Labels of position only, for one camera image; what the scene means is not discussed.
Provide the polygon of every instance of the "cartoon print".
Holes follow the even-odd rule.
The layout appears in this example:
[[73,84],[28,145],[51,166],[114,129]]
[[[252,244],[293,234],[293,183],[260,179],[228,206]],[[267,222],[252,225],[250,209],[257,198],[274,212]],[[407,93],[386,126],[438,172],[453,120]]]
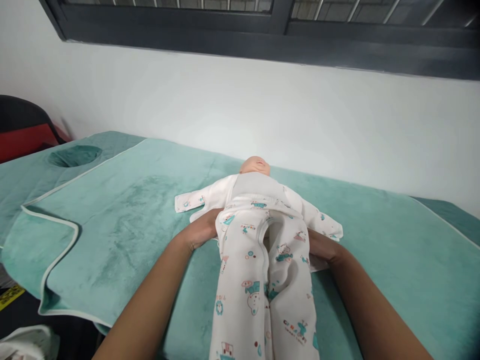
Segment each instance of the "cartoon print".
[[269,301],[269,302],[272,301],[273,299],[275,299],[278,294],[280,294],[278,291],[276,291],[276,290],[274,289],[275,285],[276,285],[276,284],[275,284],[274,282],[272,282],[272,283],[271,283],[271,289],[270,289],[270,291],[268,291],[268,301]]
[[275,299],[277,297],[278,294],[280,294],[280,293],[273,290],[273,289],[270,290],[270,292],[268,293],[268,300],[272,301],[273,299]]
[[304,243],[305,241],[307,241],[307,234],[304,233],[303,231],[299,231],[299,232],[296,233],[294,239],[299,240],[302,243]]
[[259,312],[260,281],[252,282],[250,280],[246,280],[242,282],[241,286],[245,288],[245,294],[250,294],[246,299],[246,303],[251,310],[251,314],[255,316]]
[[319,350],[319,340],[317,339],[317,333],[313,333],[313,347],[318,351]]
[[215,311],[216,314],[219,316],[222,316],[224,313],[224,304],[222,303],[222,300],[217,300],[215,304]]
[[290,262],[291,258],[294,257],[293,254],[290,253],[290,248],[287,246],[287,243],[283,243],[276,247],[278,250],[278,256],[275,258],[278,262],[286,261]]
[[253,251],[249,251],[247,255],[245,255],[245,259],[250,259],[250,257],[253,257],[254,259],[257,257],[257,255],[254,255]]
[[220,360],[235,360],[234,358],[234,346],[228,342],[221,343]]
[[226,218],[225,218],[225,221],[221,224],[221,230],[223,232],[226,232],[227,229],[229,228],[229,225],[230,223],[234,220],[235,218],[235,215],[228,215]]
[[303,257],[303,255],[300,255],[300,259],[302,263],[307,263],[307,265],[310,266],[310,261],[308,257]]
[[249,229],[252,229],[252,230],[255,230],[257,229],[255,226],[253,226],[252,224],[242,224],[240,225],[241,228],[243,228],[243,233],[244,234],[248,234],[249,233]]
[[306,298],[310,300],[314,296],[314,287],[311,287],[310,293],[306,295]]
[[287,320],[283,320],[283,324],[286,326],[285,330],[290,333],[300,344],[305,345],[307,343],[307,339],[305,338],[305,332],[307,331],[307,323],[303,320],[298,322],[298,328],[295,328],[291,323]]
[[304,322],[303,320],[298,323],[298,327],[300,328],[299,334],[301,336],[305,336],[305,332],[307,331],[307,323]]
[[229,259],[229,256],[228,255],[225,255],[221,258],[221,265],[220,265],[220,274],[223,274],[224,271],[225,271],[225,267],[227,266],[227,260]]
[[267,207],[266,203],[253,201],[250,205],[253,205],[252,209],[263,209]]
[[258,349],[256,350],[256,353],[258,354],[259,357],[261,357],[262,356],[262,349],[260,347],[260,344],[258,343],[258,341],[255,341],[254,345],[255,345],[256,348],[258,347]]

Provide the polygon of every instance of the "red chair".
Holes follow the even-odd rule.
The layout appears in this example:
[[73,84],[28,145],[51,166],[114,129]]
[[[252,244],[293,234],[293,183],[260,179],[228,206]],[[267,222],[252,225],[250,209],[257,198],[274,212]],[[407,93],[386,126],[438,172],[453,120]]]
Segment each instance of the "red chair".
[[64,143],[41,107],[0,95],[0,164]]

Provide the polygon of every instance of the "yellow tape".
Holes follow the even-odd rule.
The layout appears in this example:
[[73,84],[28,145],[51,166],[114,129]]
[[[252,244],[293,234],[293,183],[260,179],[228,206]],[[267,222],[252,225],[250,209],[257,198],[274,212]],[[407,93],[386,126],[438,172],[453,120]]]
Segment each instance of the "yellow tape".
[[22,295],[25,289],[19,285],[14,285],[0,296],[0,311],[10,305],[16,298]]

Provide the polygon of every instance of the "doll head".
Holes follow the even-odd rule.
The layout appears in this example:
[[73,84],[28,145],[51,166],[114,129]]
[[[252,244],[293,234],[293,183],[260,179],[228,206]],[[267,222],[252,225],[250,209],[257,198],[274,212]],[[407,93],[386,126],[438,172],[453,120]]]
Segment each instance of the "doll head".
[[240,174],[258,172],[270,176],[270,165],[260,156],[251,156],[240,167]]

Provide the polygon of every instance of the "window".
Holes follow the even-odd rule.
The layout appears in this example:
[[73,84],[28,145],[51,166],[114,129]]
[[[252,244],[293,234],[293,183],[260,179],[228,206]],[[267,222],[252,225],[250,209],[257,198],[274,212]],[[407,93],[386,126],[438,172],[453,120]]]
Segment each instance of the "window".
[[63,40],[480,80],[467,0],[40,0]]

